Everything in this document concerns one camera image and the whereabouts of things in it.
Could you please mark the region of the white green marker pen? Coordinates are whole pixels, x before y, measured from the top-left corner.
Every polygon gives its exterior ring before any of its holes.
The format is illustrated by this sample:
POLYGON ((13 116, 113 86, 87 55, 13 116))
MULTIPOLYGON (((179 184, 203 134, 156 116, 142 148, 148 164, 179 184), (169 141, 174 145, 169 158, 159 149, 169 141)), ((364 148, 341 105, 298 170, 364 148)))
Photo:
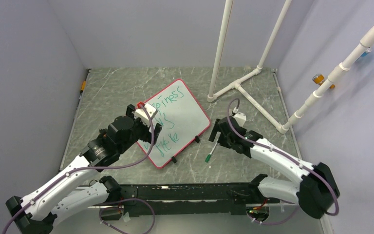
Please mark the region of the white green marker pen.
POLYGON ((219 140, 219 138, 217 137, 217 138, 215 139, 215 143, 214 143, 214 145, 213 145, 211 151, 210 151, 208 154, 212 154, 212 155, 213 155, 213 153, 214 153, 214 151, 215 151, 215 149, 216 149, 216 147, 217 147, 217 145, 218 145, 218 140, 219 140))

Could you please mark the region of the pink framed whiteboard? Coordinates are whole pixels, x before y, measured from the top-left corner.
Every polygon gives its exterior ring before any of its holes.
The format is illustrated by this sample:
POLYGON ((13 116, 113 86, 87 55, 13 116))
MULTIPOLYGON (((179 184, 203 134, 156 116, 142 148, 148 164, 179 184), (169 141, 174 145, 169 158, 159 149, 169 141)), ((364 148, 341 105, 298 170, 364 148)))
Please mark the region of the pink framed whiteboard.
POLYGON ((149 159, 163 168, 210 127, 210 119, 182 79, 147 99, 158 110, 153 124, 162 125, 149 159))

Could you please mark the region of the green marker cap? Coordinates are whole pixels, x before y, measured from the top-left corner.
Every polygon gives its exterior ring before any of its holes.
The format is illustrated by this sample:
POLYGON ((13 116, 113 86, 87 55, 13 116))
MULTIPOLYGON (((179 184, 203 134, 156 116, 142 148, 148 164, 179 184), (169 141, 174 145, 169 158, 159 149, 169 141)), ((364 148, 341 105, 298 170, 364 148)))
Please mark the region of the green marker cap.
POLYGON ((211 157, 212 157, 212 154, 208 154, 207 157, 205 158, 205 162, 209 163, 211 157))

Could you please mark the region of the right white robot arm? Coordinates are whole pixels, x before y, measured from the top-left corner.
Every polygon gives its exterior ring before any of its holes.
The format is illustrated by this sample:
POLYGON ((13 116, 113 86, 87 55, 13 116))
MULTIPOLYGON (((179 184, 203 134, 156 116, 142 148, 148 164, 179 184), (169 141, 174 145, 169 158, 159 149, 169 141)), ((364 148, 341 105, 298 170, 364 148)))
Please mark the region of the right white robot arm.
POLYGON ((328 165, 322 162, 314 165, 288 154, 261 134, 240 126, 232 116, 216 120, 209 141, 217 141, 222 147, 263 162, 287 178, 257 175, 249 183, 249 197, 254 202, 277 198, 297 203, 315 219, 338 214, 340 191, 328 165))

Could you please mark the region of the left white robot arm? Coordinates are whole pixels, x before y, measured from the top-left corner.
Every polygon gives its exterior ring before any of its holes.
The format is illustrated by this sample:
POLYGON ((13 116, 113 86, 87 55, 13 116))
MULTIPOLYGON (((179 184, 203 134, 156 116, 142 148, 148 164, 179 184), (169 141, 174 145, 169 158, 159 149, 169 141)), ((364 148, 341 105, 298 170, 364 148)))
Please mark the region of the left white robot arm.
POLYGON ((136 142, 154 145, 162 130, 161 124, 152 122, 157 112, 148 103, 128 105, 125 115, 100 129, 65 169, 30 194, 8 199, 9 223, 16 224, 23 234, 48 234, 90 206, 117 203, 121 187, 111 176, 100 178, 87 189, 77 188, 103 170, 114 169, 119 157, 136 142))

